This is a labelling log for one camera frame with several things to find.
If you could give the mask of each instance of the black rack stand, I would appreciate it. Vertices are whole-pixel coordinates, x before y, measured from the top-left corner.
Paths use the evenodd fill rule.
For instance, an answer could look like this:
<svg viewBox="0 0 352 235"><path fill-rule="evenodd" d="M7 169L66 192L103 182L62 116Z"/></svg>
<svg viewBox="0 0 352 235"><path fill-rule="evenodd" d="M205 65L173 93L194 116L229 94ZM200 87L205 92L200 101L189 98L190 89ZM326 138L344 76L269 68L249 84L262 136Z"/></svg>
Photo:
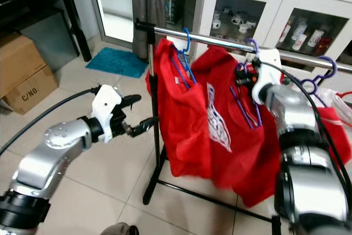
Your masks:
<svg viewBox="0 0 352 235"><path fill-rule="evenodd" d="M147 42L148 42L148 56L149 56L149 63L150 63L150 88L151 88L151 97L152 97L152 109L153 109L153 117L158 117L158 98L157 98L157 91L158 91L158 76L157 74L154 73L154 65L153 65L153 59L154 59L154 54L155 54L155 25L150 24L150 23L145 23L145 22L140 22L139 19L136 19L135 21L135 28L137 30L142 30L147 33ZM218 44L221 46L224 46L223 41L218 43L219 41L216 39L212 40L213 44ZM255 53L255 50L249 46L243 46L243 45L237 45L234 43L230 44L232 48L237 48L239 50L245 50L247 52L252 52ZM152 196L153 192L155 189L156 184L162 184L167 187L179 190L181 192L196 196L198 198L207 200L209 202L213 202L217 205L224 206L228 209L234 210L236 212L246 214L251 217L255 217L259 220L267 221L272 224L272 234L273 235L281 235L281 221L279 216L273 216L272 218L264 217L261 215L258 215L256 213L253 213L251 211L247 211L245 209L241 209L237 206L233 206L227 203L224 203L222 201L209 198L205 195L196 193L194 191L187 190L185 188L179 187L174 184L167 183L165 181L162 181L159 179L160 172L162 170L162 167L164 165L165 160L168 159L167 154L166 154L166 148L164 146L162 152L160 153L160 144L159 144L159 123L154 125L154 141L155 141L155 155L156 155L156 166L153 172L153 175L149 181L149 185L144 193L143 196L143 204L148 205Z"/></svg>

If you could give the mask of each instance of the clothes rack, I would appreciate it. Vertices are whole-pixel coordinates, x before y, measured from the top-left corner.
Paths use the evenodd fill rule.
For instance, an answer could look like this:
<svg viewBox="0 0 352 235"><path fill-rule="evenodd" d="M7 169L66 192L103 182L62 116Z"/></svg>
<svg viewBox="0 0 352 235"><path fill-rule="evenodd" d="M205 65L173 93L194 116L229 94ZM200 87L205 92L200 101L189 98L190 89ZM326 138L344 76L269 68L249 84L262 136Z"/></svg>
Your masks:
<svg viewBox="0 0 352 235"><path fill-rule="evenodd" d="M156 118L158 118L158 99L157 99L158 76L157 76L157 74L154 73L154 61L153 61L155 50L156 50L155 49L156 35L173 36L173 37L178 37L181 39L187 39L189 36L191 41L222 46L222 47L229 48L232 50L244 51L244 52L248 52L248 53L256 53L256 50L251 46L243 45L243 44L232 42L232 41L226 41L223 39L213 38L213 37L209 37L209 36L193 34L193 33L190 33L189 35L187 35L185 32L174 31L174 30L170 30L170 29L166 29L166 28L160 28L160 27L156 26L155 24L146 23L146 22L140 21L139 19L135 20L135 28L137 30L144 31L147 34L147 44L148 44L147 48L148 48L148 57L149 57L148 61L150 64L150 88L151 88L151 97L152 97L152 113L153 113L153 117L156 117ZM313 66L313 67L332 69L332 66L328 62L321 60L321 59L318 59L318 58L315 58L315 57L311 57L311 56L301 55L301 54L292 53L292 52L280 51L280 57L282 60L289 61L289 62L301 63L304 65ZM352 74L352 66L347 65L347 64L337 63L337 70L341 71L341 72L346 72L346 73ZM204 199L207 201L210 201L210 202L215 203L217 205L224 206L224 207L231 209L231 210L234 210L236 212L240 212L242 214L246 214L248 216L255 217L257 219L269 222L272 225L272 234L273 235L281 235L281 221L280 221L279 216L273 216L272 218L261 216L259 214L253 213L251 211L241 209L237 206L233 206L233 205L224 203L222 201L207 197L205 195L196 193L194 191L190 191L185 188L179 187L177 185L160 180L159 176L160 176L162 167L164 165L165 160L168 160L168 157L166 154L165 147L162 149L162 151L160 153L159 124L158 123L154 125L154 141L155 141L156 167L154 169L154 172L151 176L151 179L149 181L149 184L148 184L147 189L146 189L144 196L143 196L143 204L144 205L149 204L149 202L153 196L153 192L156 187L156 184L161 184L161 185L165 185L166 187L170 187L175 190L196 196L198 198L201 198L201 199Z"/></svg>

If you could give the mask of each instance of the blue rug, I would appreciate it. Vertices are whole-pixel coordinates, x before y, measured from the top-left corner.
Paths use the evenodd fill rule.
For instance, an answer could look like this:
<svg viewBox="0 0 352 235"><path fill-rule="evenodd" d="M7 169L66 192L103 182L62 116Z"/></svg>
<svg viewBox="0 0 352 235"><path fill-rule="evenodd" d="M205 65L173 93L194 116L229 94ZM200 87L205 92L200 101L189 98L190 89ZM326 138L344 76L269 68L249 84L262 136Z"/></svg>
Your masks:
<svg viewBox="0 0 352 235"><path fill-rule="evenodd" d="M86 68L140 78L147 65L131 52L103 48L87 64Z"/></svg>

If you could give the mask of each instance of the gray curtain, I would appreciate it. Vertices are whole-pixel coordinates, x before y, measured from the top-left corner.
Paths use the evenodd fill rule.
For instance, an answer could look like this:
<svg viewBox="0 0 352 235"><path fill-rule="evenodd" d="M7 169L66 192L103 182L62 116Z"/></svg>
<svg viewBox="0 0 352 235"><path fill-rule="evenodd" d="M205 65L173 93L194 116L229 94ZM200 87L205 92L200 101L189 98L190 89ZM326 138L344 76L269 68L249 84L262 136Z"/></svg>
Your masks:
<svg viewBox="0 0 352 235"><path fill-rule="evenodd" d="M166 27L164 0L132 0L133 20L154 23ZM133 52L141 59L147 58L147 35L145 32L133 32Z"/></svg>

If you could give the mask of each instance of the white cabinet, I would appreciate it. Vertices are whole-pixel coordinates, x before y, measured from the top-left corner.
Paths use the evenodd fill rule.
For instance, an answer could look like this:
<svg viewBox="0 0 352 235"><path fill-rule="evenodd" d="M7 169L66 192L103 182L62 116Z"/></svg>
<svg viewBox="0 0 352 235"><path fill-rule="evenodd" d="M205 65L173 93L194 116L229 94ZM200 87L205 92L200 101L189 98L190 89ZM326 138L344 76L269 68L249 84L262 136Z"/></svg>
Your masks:
<svg viewBox="0 0 352 235"><path fill-rule="evenodd" d="M234 14L245 14L247 20L256 22L255 28L245 34L239 33L238 25L231 22L232 16L222 12L223 7ZM215 10L221 12L218 29L215 29L216 25L212 27ZM277 47L310 56L326 55L338 62L352 41L352 0L197 0L196 14L193 30L201 35L238 42L253 37L262 47ZM298 42L293 35L301 35ZM206 50L206 45L197 44L193 48L193 56L197 58ZM283 68L299 79L327 72L322 68L282 63ZM343 63L352 64L352 59ZM351 90L352 75L344 75L344 80L346 88L343 90L348 86Z"/></svg>

